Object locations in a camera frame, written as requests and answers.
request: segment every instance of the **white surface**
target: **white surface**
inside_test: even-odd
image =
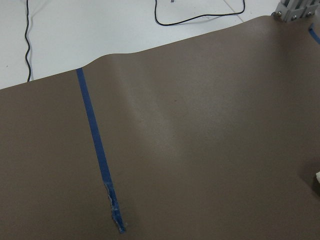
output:
[[[239,16],[203,17],[160,26],[154,0],[29,0],[31,79],[83,67],[112,53],[133,53],[228,28],[270,15],[279,0],[246,0]],[[0,0],[0,89],[26,82],[26,1]],[[181,21],[201,14],[231,13],[242,0],[158,0],[158,20]]]

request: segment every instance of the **black wire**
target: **black wire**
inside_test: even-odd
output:
[[[164,24],[158,21],[157,19],[157,5],[158,5],[158,1],[155,0],[155,7],[154,7],[154,18],[157,24],[161,25],[161,26],[173,26],[173,25],[178,25],[178,24],[182,24],[188,21],[191,21],[193,19],[197,19],[197,18],[201,18],[201,17],[206,17],[206,16],[213,16],[213,17],[224,17],[224,16],[232,16],[232,15],[238,15],[238,14],[242,14],[245,10],[246,10],[246,2],[245,0],[243,1],[243,10],[239,11],[239,12],[233,12],[233,13],[224,13],[224,14],[203,14],[203,15],[199,15],[199,16],[195,16],[183,21],[178,21],[178,22],[174,22],[174,23],[168,23],[168,24]]]
[[[29,28],[29,3],[28,3],[28,0],[26,0],[26,29],[25,29],[25,33],[24,33],[24,38],[26,40],[26,43],[28,44],[28,50],[25,53],[25,61],[26,61],[26,64],[28,65],[28,69],[29,69],[29,75],[27,78],[27,82],[30,81],[30,77],[31,77],[31,66],[30,66],[30,63],[28,60],[28,54],[30,52],[30,43],[29,43],[28,36],[27,36],[28,28]]]

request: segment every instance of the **blue tape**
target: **blue tape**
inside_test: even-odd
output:
[[[314,38],[314,40],[320,44],[320,37],[318,37],[318,35],[316,34],[315,30],[314,30],[314,24],[312,23],[311,26],[309,27],[309,33],[310,35]]]
[[[80,85],[80,89],[81,89],[81,93],[82,93],[82,98],[83,98],[83,102],[84,102],[84,106],[85,106],[85,110],[86,110],[86,115],[88,117],[90,130],[91,130],[91,134],[92,134],[92,138],[93,138],[95,152],[96,152],[96,156],[97,156],[98,162],[99,162],[102,180],[103,180],[105,187],[108,190],[108,195],[109,195],[110,202],[111,202],[112,218],[115,221],[115,223],[118,225],[120,233],[124,233],[126,229],[125,229],[123,221],[122,221],[122,217],[121,217],[121,213],[120,213],[120,209],[119,209],[119,204],[118,204],[117,197],[116,197],[116,192],[114,189],[114,185],[112,183],[110,170],[109,170],[109,167],[107,164],[104,146],[101,141],[101,137],[100,137],[100,133],[99,133],[99,129],[98,129],[98,124],[97,124],[97,120],[95,117],[94,109],[91,104],[90,95],[89,95],[88,87],[86,84],[86,79],[85,79],[83,69],[78,68],[76,70],[76,74],[78,76],[78,81],[79,81],[79,85]]]

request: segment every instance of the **white plastic part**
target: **white plastic part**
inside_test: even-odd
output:
[[[319,5],[319,0],[281,0],[276,7],[275,15],[284,22],[291,22],[314,15]]]
[[[318,182],[320,183],[320,172],[316,174],[316,179],[318,179]]]

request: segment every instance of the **brown surface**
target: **brown surface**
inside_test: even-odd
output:
[[[76,71],[0,91],[0,239],[118,235]]]
[[[311,21],[319,25],[318,16],[292,23],[259,17],[151,50],[104,56],[83,68],[127,224],[121,236],[105,208],[109,203],[102,181],[99,185],[75,73],[1,90],[0,114],[6,117],[0,158],[7,161],[0,169],[16,174],[7,169],[33,161],[28,172],[0,175],[1,225],[15,219],[8,206],[19,209],[13,202],[30,194],[19,195],[9,184],[26,184],[22,180],[41,176],[43,165],[55,163],[63,172],[47,170],[48,175],[68,185],[49,191],[42,177],[31,192],[41,199],[39,191],[58,192],[57,199],[37,213],[35,205],[22,208],[33,214],[28,227],[41,231],[39,239],[51,239],[49,216],[58,220],[56,211],[65,209],[62,220],[68,224],[54,221],[59,233],[52,239],[96,234],[94,239],[108,240],[318,240],[320,47],[309,36]],[[66,172],[78,161],[82,164],[68,179]],[[90,179],[81,177],[85,174]],[[66,189],[69,205],[78,205],[79,195],[90,196],[89,206],[97,211],[59,205]],[[4,239],[21,226],[29,234],[26,219],[25,214],[17,218],[14,228],[7,224]]]

